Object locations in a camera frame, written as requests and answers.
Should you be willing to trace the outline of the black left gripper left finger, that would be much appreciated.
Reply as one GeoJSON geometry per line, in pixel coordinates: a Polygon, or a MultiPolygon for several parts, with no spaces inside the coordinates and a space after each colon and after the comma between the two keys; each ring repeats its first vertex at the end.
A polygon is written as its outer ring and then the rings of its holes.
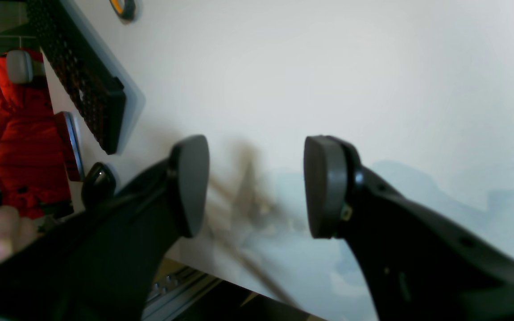
{"type": "Polygon", "coordinates": [[[166,252],[202,227],[206,136],[0,263],[0,321],[138,321],[166,252]]]}

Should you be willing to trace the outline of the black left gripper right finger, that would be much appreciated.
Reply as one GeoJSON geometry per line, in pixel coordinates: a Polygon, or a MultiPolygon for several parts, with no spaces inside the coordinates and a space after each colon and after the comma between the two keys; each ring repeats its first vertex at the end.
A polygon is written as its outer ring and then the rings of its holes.
{"type": "Polygon", "coordinates": [[[398,192],[355,146],[308,136],[310,232],[343,239],[381,321],[514,321],[514,259],[398,192]]]}

